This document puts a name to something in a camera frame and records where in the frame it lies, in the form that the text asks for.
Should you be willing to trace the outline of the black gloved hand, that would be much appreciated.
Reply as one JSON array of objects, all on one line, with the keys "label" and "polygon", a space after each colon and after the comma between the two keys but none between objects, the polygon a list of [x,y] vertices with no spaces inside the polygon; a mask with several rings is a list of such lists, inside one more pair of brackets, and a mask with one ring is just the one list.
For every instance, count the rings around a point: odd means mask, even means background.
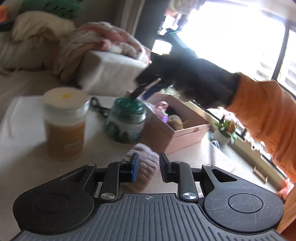
[{"label": "black gloved hand", "polygon": [[205,109],[226,108],[232,102],[240,75],[194,56],[164,55],[163,76],[186,100],[194,100]]}]

